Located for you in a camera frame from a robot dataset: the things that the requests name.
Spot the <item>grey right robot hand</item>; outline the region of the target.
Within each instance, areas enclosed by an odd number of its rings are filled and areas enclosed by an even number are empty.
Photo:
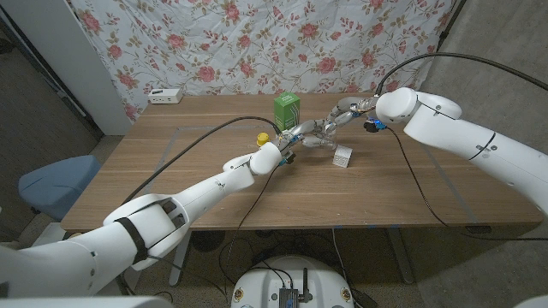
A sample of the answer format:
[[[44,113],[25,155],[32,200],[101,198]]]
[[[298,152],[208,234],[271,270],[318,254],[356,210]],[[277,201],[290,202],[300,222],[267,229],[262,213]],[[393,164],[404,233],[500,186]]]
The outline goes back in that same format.
[[[350,123],[354,118],[375,116],[379,96],[370,98],[346,97],[338,101],[325,119],[325,131],[333,133],[337,128]]]

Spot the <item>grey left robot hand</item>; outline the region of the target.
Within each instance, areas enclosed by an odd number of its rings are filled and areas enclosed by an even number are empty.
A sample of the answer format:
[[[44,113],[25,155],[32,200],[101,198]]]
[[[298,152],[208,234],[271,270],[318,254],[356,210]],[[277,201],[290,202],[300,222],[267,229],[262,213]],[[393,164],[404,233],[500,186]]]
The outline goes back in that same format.
[[[275,141],[282,155],[280,165],[291,164],[294,161],[295,154],[291,148],[297,144],[302,144],[307,148],[335,150],[337,148],[335,135],[336,130],[333,133],[325,131],[324,119],[305,121],[291,129],[282,131]]]

